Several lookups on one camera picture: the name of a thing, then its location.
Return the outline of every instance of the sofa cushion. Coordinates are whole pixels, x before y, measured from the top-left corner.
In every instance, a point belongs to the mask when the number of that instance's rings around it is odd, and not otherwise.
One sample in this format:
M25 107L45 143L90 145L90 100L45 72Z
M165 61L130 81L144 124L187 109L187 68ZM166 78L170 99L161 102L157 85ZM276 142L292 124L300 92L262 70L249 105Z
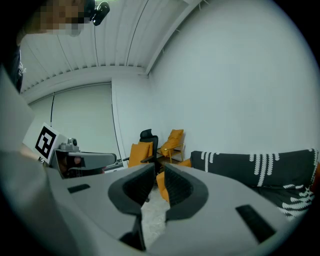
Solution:
M309 188L317 168L318 151L268 154L193 151L190 160L193 168L232 178L249 187L292 185Z

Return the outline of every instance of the ceiling beam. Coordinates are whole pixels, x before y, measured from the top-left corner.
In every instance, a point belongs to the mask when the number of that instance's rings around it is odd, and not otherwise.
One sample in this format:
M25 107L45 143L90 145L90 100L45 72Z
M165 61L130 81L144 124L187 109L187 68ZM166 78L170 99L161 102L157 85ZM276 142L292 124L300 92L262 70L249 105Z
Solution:
M76 86L110 82L116 76L146 76L145 69L133 66L95 66L77 69L47 79L21 95L30 104L54 92Z
M146 68L146 74L149 74L151 68L155 64L158 55L161 53L162 49L166 45L167 41L170 39L172 34L176 31L176 29L180 26L180 24L185 20L185 18L193 11L195 7L198 6L199 3L202 2L202 0L185 0L187 4L189 4L184 11L179 15L179 17L175 20L175 22L172 24L172 26L169 28L165 36L162 38L158 48L154 52L147 68Z

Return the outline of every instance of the ceiling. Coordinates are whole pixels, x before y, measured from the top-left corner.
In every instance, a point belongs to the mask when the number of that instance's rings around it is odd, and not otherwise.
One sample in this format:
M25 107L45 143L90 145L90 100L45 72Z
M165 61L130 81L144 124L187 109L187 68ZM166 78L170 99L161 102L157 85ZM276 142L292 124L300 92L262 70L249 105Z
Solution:
M114 0L100 25L86 24L77 37L27 35L20 47L26 68L22 95L35 92L42 84L54 86L57 79L53 78L78 70L127 66L126 70L132 67L147 75L171 35L200 2Z

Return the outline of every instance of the white wall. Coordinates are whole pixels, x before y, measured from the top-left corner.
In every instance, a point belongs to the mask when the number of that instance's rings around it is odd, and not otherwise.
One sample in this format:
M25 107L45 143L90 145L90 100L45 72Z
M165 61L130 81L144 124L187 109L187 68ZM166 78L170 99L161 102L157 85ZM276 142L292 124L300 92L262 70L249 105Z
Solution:
M30 105L34 113L34 119L24 136L23 144L32 151L35 151L35 145L43 123L50 125L52 98L53 96L50 96Z
M184 129L186 158L320 149L319 70L298 29L271 1L210 3L149 76L163 136Z
M110 84L55 95L52 128L67 138L76 138L83 152L114 153L120 158Z
M123 159L130 156L131 146L139 142L143 130L152 129L152 134L161 140L157 104L160 102L155 101L148 78L139 75L112 77L114 124L119 148L122 142L124 149Z

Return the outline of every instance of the white rug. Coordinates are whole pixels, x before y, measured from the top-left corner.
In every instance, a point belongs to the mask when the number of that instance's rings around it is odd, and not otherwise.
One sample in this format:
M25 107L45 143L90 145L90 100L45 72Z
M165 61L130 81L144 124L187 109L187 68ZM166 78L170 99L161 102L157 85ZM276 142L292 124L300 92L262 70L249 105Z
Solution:
M147 249L165 232L166 211L170 209L169 203L161 197L157 187L152 189L149 198L150 201L145 202L141 208L142 232Z

